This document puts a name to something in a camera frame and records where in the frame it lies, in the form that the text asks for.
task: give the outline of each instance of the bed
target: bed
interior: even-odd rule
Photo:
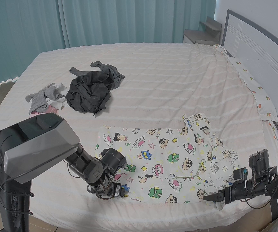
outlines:
[[[237,40],[227,30],[223,45],[229,53],[233,52],[232,41]],[[233,45],[237,48],[234,55],[238,56],[239,47]],[[228,58],[214,47],[201,44],[104,44],[41,53],[2,102],[0,130],[29,117],[26,95],[52,82],[69,86],[75,78],[69,69],[92,70],[89,64],[94,61],[114,65],[126,76],[121,86],[111,91],[107,109],[95,116],[69,106],[58,112],[89,154],[93,155],[101,125],[181,129],[184,113],[203,112],[212,130],[224,145],[239,152],[246,166],[251,153],[266,148],[270,165],[278,167],[276,125],[261,120],[253,94]],[[252,74],[256,69],[248,68]],[[256,78],[266,90],[261,76]],[[268,87],[266,91],[273,97]],[[191,231],[231,224],[251,210],[239,201],[222,211],[203,203],[104,201],[87,193],[86,187],[84,181],[72,178],[66,164],[60,162],[33,180],[35,197],[30,200],[30,210],[45,222],[79,231]],[[260,196],[250,204],[259,206],[266,201],[267,197]]]

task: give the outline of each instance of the gray garment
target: gray garment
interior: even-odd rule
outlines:
[[[45,88],[41,89],[38,93],[30,94],[25,97],[27,102],[31,101],[31,106],[29,109],[29,114],[33,111],[38,113],[44,113],[48,109],[48,103],[45,101],[46,98],[49,98],[52,101],[56,99],[65,97],[64,95],[60,95],[59,93],[55,93],[56,87],[53,86],[55,83],[51,83],[50,85],[46,86]]]
[[[91,67],[99,67],[101,72],[104,73],[111,73],[113,76],[113,86],[111,89],[115,89],[120,86],[121,80],[125,78],[124,75],[118,72],[118,69],[115,66],[110,64],[102,64],[100,61],[92,62]],[[79,76],[79,75],[86,75],[90,71],[79,71],[78,69],[71,67],[69,70],[70,73]]]

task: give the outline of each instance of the pink star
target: pink star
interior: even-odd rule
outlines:
[[[132,181],[134,180],[134,179],[132,179],[131,177],[129,177],[128,179],[126,179],[128,182],[130,182],[130,183],[132,183]]]
[[[150,146],[150,149],[154,149],[154,147],[155,147],[156,145],[154,145],[153,143],[151,143],[149,146]]]

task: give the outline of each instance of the teal curtain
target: teal curtain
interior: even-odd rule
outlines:
[[[41,52],[125,42],[183,41],[216,0],[0,0],[0,82]]]

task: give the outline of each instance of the white headboard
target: white headboard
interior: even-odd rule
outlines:
[[[278,38],[249,19],[227,11],[222,46],[244,65],[265,89],[278,114]]]

